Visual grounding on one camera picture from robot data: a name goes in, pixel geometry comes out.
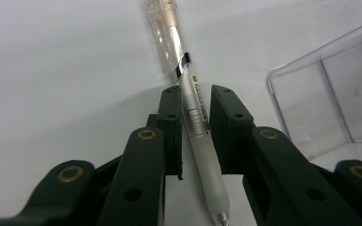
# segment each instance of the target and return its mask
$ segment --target plastic box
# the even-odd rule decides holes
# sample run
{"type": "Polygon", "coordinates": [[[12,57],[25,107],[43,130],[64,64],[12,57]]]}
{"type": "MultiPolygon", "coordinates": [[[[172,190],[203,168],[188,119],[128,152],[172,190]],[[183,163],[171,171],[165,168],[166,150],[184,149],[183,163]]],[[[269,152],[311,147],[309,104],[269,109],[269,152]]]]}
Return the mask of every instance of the plastic box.
{"type": "Polygon", "coordinates": [[[284,132],[304,156],[332,170],[362,160],[362,26],[269,73],[284,132]]]}

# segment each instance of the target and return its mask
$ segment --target black pen band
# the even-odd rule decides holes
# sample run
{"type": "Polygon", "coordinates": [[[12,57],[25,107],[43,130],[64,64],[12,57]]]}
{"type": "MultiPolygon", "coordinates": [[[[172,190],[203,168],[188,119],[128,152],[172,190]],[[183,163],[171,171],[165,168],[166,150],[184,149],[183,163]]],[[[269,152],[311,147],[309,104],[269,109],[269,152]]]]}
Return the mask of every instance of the black pen band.
{"type": "Polygon", "coordinates": [[[175,73],[177,78],[180,78],[182,73],[184,72],[184,67],[190,63],[189,53],[185,53],[182,57],[180,62],[178,63],[177,67],[175,68],[175,73]]]}

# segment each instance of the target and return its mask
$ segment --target pen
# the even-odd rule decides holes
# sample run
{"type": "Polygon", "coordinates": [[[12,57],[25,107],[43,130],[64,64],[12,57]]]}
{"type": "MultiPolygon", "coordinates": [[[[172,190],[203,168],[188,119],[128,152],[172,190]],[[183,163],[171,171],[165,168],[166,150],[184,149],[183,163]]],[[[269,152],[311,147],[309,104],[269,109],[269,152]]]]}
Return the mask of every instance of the pen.
{"type": "Polygon", "coordinates": [[[183,97],[189,142],[201,177],[206,205],[216,225],[229,226],[230,201],[210,135],[208,117],[189,53],[184,49],[172,0],[147,0],[147,9],[163,67],[172,73],[183,97]]]}

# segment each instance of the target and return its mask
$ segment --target pen tip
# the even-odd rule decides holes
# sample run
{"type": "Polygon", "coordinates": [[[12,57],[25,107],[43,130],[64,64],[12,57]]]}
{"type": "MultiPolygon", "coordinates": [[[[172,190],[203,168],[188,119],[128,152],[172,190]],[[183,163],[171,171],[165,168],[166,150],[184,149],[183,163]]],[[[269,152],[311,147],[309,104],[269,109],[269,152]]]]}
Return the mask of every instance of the pen tip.
{"type": "Polygon", "coordinates": [[[214,214],[213,218],[216,222],[216,226],[231,226],[230,216],[228,212],[214,214]]]}

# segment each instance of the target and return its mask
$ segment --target white table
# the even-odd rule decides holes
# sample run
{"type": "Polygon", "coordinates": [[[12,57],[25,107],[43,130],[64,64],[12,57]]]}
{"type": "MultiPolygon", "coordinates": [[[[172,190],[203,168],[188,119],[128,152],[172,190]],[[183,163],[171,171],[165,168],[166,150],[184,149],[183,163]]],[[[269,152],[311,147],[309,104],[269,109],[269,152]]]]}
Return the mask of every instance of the white table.
{"type": "MultiPolygon", "coordinates": [[[[362,25],[362,0],[178,1],[206,106],[232,89],[256,125],[279,128],[267,72],[362,25]]],[[[144,1],[0,1],[0,217],[71,160],[99,167],[156,113],[162,73],[144,1]]],[[[167,178],[166,225],[212,225],[189,144],[167,178]]],[[[255,225],[241,176],[224,176],[233,225],[255,225]]]]}

